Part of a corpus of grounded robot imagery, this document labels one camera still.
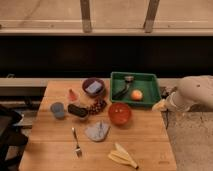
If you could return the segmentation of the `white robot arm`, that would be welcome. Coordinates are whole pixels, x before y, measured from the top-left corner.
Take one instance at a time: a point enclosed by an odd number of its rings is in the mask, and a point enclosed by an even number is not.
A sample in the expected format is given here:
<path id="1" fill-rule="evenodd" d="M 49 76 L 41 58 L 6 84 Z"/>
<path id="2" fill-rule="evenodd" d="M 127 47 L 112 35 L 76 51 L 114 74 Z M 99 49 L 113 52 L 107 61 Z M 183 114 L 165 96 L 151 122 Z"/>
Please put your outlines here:
<path id="1" fill-rule="evenodd" d="M 152 106 L 153 111 L 184 113 L 193 105 L 213 108 L 213 76 L 186 76 L 177 85 L 177 90 Z"/>

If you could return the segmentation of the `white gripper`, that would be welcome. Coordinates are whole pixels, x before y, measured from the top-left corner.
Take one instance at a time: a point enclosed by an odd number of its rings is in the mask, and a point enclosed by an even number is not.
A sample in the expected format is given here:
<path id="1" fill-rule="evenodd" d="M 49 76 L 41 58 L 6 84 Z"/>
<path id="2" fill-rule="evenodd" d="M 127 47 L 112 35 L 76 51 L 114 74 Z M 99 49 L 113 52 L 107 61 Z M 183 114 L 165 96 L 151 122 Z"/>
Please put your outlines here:
<path id="1" fill-rule="evenodd" d="M 152 110 L 153 111 L 166 111 L 167 109 L 169 111 L 177 112 L 178 106 L 173 101 L 174 93 L 171 93 L 166 100 L 161 99 L 159 102 L 153 105 Z"/>

